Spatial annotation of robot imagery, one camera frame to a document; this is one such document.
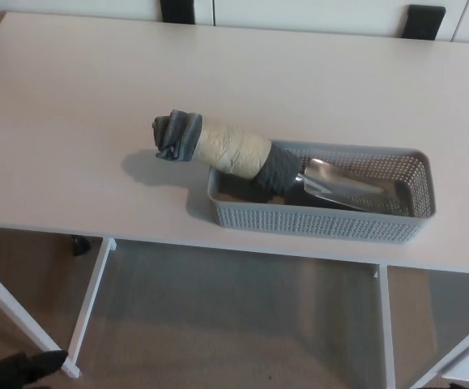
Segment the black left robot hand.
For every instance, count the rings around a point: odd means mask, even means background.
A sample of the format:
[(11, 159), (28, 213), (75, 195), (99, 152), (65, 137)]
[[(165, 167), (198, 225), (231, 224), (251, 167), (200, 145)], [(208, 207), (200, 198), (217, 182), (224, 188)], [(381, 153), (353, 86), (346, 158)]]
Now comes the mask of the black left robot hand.
[(0, 360), (0, 389), (25, 388), (29, 384), (58, 372), (68, 357), (65, 350), (27, 356), (16, 353)]

